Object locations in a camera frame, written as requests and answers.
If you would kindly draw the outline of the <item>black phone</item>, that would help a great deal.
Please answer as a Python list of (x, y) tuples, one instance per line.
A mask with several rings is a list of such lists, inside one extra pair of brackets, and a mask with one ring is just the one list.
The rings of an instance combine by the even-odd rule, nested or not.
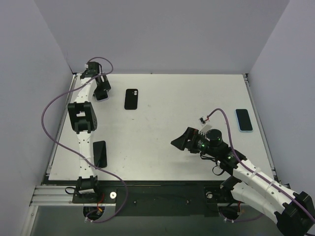
[(98, 141), (93, 143), (94, 165), (99, 168), (107, 167), (106, 142)]

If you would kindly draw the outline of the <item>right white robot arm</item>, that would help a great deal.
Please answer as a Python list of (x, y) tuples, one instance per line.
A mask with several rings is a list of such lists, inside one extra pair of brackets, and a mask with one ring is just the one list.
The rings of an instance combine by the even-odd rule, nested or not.
[(225, 201), (243, 202), (271, 219), (284, 236), (304, 236), (315, 224), (315, 207), (310, 195), (297, 193), (266, 175), (222, 139), (221, 131), (187, 128), (171, 141), (179, 150), (207, 155), (230, 177), (220, 186)]

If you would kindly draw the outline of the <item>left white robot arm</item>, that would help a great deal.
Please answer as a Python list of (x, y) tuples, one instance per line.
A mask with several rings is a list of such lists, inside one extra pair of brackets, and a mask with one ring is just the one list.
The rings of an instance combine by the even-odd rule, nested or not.
[(81, 85), (77, 97), (67, 106), (72, 130), (76, 133), (79, 145), (80, 171), (76, 183), (76, 195), (89, 202), (97, 202), (101, 197), (97, 174), (91, 164), (104, 168), (107, 166), (106, 142), (93, 141), (93, 132), (97, 129), (97, 118), (91, 99), (97, 102), (108, 99), (111, 89), (107, 76), (90, 79), (102, 73), (102, 66), (96, 61), (89, 61), (86, 70), (80, 76)]

